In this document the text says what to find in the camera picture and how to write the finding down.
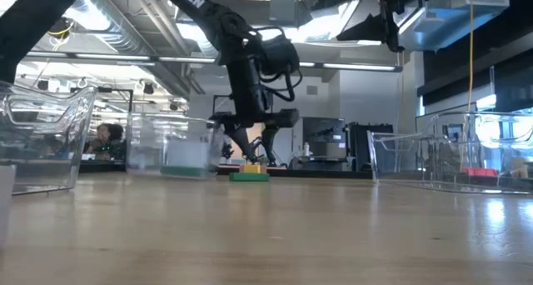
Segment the clear plastic bin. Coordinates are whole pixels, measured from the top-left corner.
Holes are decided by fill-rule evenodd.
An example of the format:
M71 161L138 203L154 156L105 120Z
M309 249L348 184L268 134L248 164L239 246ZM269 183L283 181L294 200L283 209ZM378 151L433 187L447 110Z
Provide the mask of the clear plastic bin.
M0 165L16 167L13 194L74 188L95 87L59 97L0 82Z
M127 171L208 178L222 154L223 133L213 122L172 114L130 116Z
M449 112L417 134L368 133L373 177L458 193L533 193L533 116Z

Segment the red object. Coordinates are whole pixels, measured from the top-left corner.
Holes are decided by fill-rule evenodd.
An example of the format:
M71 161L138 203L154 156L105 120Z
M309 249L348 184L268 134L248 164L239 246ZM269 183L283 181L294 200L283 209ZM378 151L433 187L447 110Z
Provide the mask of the red object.
M492 168L465 167L462 172L468 173L469 176L498 177L498 172Z

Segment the desk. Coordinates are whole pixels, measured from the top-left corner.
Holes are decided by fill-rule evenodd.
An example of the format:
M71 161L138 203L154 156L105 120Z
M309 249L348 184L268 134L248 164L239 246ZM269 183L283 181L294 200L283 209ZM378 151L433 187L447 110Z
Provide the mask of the desk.
M15 197L0 283L533 283L533 200L273 178L82 175Z

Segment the yellow block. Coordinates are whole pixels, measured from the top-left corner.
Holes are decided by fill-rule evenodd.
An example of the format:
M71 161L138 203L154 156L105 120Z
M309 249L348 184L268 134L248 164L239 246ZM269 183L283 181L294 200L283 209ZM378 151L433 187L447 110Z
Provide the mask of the yellow block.
M261 173L261 165L247 164L241 165L240 173Z

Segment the person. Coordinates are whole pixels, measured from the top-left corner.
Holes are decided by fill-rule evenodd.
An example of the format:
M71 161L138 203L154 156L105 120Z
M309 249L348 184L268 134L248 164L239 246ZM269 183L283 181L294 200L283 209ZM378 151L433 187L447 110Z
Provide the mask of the person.
M97 127L97 139L91 141L85 153L93 153L95 160L112 160L122 146L122 126L103 123Z

